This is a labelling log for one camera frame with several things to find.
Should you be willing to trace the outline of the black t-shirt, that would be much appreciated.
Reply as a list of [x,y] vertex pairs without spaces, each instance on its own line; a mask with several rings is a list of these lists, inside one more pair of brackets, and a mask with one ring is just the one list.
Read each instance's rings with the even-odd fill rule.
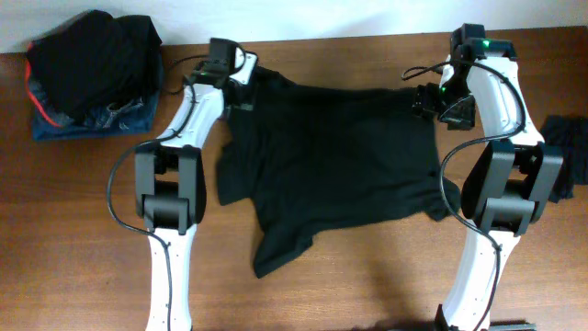
[[302,255],[320,232],[419,212],[439,221],[459,208],[458,186],[439,176],[435,125],[411,111],[414,89],[304,86],[260,67],[250,97],[228,118],[217,188],[223,205],[254,204],[257,277]]

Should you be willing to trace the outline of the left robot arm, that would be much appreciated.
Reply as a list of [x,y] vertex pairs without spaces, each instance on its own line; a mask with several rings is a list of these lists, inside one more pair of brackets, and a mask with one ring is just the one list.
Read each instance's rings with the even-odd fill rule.
[[166,129],[134,156],[137,214],[151,249],[148,331],[189,330],[192,244],[206,209],[201,150],[215,121],[247,87],[257,56],[232,40],[213,38],[209,56],[184,80],[182,102]]

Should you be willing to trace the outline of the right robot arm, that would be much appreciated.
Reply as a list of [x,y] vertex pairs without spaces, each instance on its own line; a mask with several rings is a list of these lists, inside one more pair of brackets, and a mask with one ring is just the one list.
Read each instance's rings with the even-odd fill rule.
[[490,310],[505,264],[545,210],[563,157],[528,113],[511,41],[463,24],[450,36],[447,59],[430,69],[441,80],[418,86],[413,113],[450,130],[470,130],[480,119],[484,135],[475,142],[485,146],[464,182],[460,208],[450,210],[466,226],[466,242],[433,328],[492,330]]

